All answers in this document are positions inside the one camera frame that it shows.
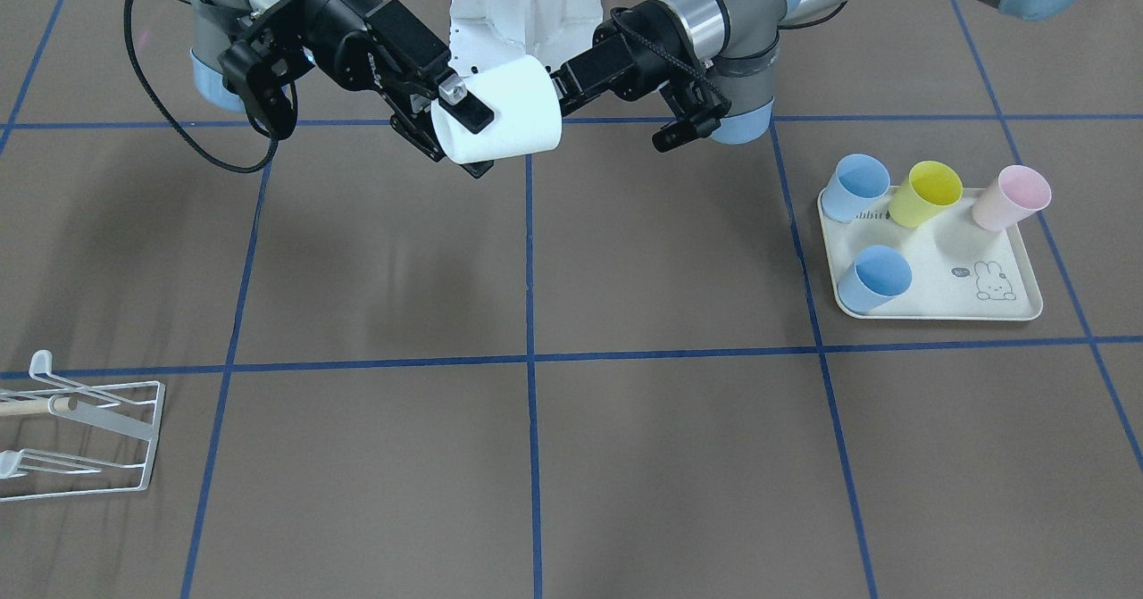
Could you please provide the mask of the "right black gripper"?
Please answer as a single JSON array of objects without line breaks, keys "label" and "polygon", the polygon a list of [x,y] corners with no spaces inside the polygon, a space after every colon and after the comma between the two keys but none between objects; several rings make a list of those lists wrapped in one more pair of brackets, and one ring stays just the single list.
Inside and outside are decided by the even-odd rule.
[{"label": "right black gripper", "polygon": [[[280,0],[267,11],[313,54],[317,67],[347,91],[376,91],[395,106],[397,135],[433,162],[446,159],[431,114],[411,112],[434,99],[459,128],[480,134],[495,112],[451,73],[451,54],[439,37],[399,0]],[[494,161],[455,162],[482,179]]]}]

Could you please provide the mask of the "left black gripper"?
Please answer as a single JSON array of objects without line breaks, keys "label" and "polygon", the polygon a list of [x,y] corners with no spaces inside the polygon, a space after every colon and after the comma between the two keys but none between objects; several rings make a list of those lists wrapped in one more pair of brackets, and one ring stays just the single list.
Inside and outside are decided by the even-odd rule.
[{"label": "left black gripper", "polygon": [[605,91],[634,102],[660,87],[713,90],[701,71],[689,35],[668,3],[648,0],[613,8],[596,27],[592,45],[552,71],[560,111],[578,111]]}]

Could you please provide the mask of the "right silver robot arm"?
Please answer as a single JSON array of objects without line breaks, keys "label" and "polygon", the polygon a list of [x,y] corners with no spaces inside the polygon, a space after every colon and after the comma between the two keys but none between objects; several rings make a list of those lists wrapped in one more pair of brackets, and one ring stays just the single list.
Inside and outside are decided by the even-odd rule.
[{"label": "right silver robot arm", "polygon": [[267,139],[257,163],[227,163],[187,134],[147,82],[131,27],[135,1],[123,1],[122,33],[139,86],[179,138],[225,171],[261,171],[270,163],[298,121],[296,83],[314,69],[344,90],[376,91],[392,110],[397,135],[433,161],[445,153],[431,107],[442,107],[469,134],[485,131],[495,119],[451,67],[449,47],[399,0],[177,0],[195,11],[192,58],[200,91],[237,107]]}]

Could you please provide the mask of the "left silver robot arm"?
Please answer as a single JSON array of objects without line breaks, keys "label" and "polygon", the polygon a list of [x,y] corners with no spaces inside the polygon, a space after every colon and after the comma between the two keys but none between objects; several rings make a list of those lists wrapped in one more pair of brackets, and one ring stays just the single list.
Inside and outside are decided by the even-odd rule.
[{"label": "left silver robot arm", "polygon": [[[658,91],[673,115],[653,136],[668,152],[694,139],[740,145],[772,126],[780,38],[852,0],[646,0],[615,8],[592,45],[554,71],[563,115],[612,91],[633,102]],[[976,0],[1005,16],[1042,21],[1077,0]]]}]

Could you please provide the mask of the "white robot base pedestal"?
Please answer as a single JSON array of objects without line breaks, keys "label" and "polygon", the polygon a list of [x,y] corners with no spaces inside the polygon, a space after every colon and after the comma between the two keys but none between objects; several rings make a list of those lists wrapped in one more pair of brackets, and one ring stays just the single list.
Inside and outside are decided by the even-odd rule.
[{"label": "white robot base pedestal", "polygon": [[472,77],[522,58],[555,71],[588,50],[604,0],[450,0],[451,66]]}]

